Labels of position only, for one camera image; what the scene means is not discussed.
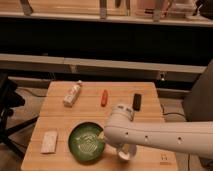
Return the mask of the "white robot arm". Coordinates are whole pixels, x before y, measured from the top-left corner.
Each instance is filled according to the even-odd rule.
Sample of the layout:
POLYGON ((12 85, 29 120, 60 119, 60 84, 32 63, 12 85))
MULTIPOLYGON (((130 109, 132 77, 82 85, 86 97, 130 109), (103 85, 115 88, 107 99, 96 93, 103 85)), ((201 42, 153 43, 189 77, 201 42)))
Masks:
POLYGON ((213 122, 135 122, 133 108, 123 103, 113 107, 104 139, 115 148, 141 145, 213 159, 213 122))

